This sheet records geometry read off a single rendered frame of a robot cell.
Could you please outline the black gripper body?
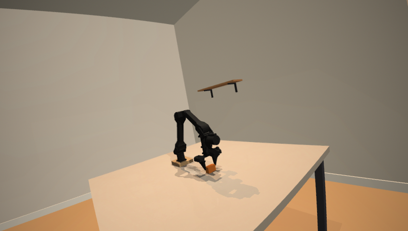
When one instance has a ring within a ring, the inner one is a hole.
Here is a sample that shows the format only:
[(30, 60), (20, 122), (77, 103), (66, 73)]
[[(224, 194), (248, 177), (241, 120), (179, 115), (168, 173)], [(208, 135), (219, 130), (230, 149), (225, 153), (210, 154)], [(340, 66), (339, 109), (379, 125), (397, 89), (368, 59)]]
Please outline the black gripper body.
[[(202, 162), (202, 161), (204, 161), (204, 158), (206, 158), (207, 156), (206, 156), (206, 149), (208, 148), (208, 149), (210, 149), (210, 146), (212, 146), (212, 145), (202, 145), (201, 146), (201, 148), (202, 148), (202, 150), (203, 150), (203, 152), (202, 152), (202, 154), (203, 155), (197, 155), (197, 156), (195, 156), (194, 157), (194, 161), (195, 162)], [(213, 147), (213, 146), (212, 146)]]

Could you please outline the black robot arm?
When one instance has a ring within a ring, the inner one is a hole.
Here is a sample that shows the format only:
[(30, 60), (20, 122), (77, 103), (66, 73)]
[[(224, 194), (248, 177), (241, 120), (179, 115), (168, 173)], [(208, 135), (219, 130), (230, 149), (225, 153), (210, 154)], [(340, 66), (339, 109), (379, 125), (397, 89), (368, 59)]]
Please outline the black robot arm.
[[(183, 162), (185, 159), (184, 152), (186, 151), (186, 144), (184, 142), (184, 122), (186, 118), (195, 126), (195, 130), (199, 133), (198, 138), (201, 139), (202, 145), (219, 145), (220, 138), (216, 133), (213, 133), (209, 125), (200, 121), (190, 110), (184, 110), (174, 113), (174, 120), (177, 123), (177, 142), (175, 144), (174, 154), (177, 155), (177, 162)], [(219, 156), (220, 148), (206, 149), (206, 156), (216, 158)]]

